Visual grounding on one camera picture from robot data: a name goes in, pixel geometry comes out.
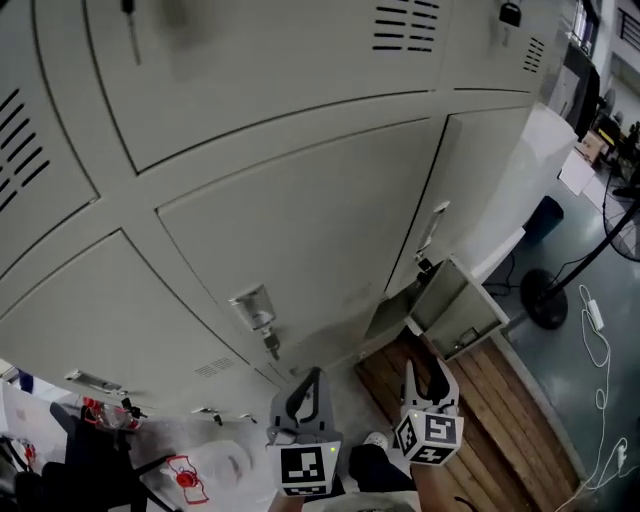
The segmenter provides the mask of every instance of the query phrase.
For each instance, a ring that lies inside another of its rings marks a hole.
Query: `fiducial marker cube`
[[[462,445],[464,419],[410,409],[395,429],[402,454],[416,464],[444,465]]]
[[[267,446],[276,487],[287,496],[331,494],[341,442]]]

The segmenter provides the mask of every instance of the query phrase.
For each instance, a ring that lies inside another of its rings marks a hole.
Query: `locker vent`
[[[233,361],[228,357],[223,357],[222,359],[209,363],[202,368],[198,368],[196,373],[202,377],[213,377],[216,373],[226,370],[227,368],[231,368],[232,366]]]
[[[387,0],[387,6],[376,7],[374,28],[376,51],[433,51],[439,0]]]
[[[49,166],[16,89],[0,104],[0,212]]]
[[[544,43],[532,37],[529,40],[527,55],[524,58],[524,66],[522,69],[531,73],[537,73],[544,54]]]

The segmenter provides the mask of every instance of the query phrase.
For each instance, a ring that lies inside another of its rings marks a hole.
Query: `fan stand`
[[[621,197],[630,197],[634,201],[605,239],[600,242],[589,255],[573,271],[552,286],[553,276],[544,269],[536,268],[527,272],[520,283],[520,300],[531,319],[543,329],[558,329],[567,319],[569,304],[564,288],[595,260],[605,250],[609,243],[620,233],[622,228],[640,210],[640,189],[619,189],[616,192]]]

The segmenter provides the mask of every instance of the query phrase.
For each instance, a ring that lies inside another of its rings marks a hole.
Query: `black trash bin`
[[[524,239],[529,245],[540,243],[564,219],[564,210],[557,201],[544,196],[524,227]]]

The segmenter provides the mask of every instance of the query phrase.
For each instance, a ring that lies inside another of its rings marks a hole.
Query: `window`
[[[591,3],[591,0],[578,0],[576,13],[571,29],[571,39],[591,57],[593,46],[598,35],[598,25],[600,20]]]

